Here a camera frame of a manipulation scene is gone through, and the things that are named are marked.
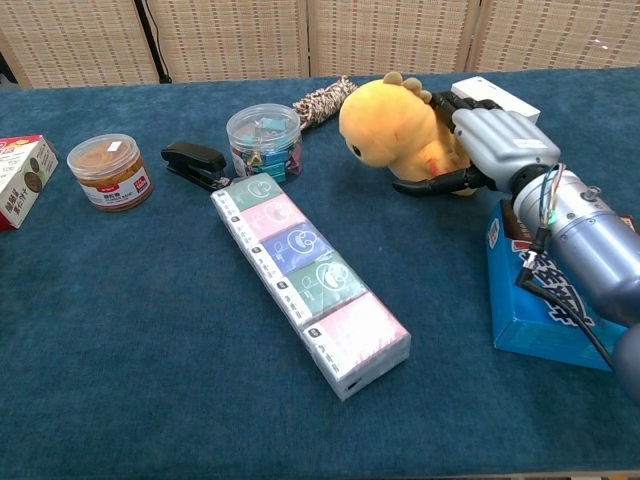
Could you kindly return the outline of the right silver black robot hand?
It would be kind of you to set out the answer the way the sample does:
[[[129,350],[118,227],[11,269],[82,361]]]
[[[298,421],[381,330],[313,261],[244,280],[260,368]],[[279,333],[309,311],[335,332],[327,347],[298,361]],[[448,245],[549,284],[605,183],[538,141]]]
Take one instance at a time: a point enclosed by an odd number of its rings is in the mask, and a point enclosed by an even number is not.
[[[393,188],[399,193],[426,197],[487,187],[514,195],[559,163],[559,147],[536,124],[492,100],[440,92],[432,95],[430,105],[471,165],[429,180],[395,180]]]

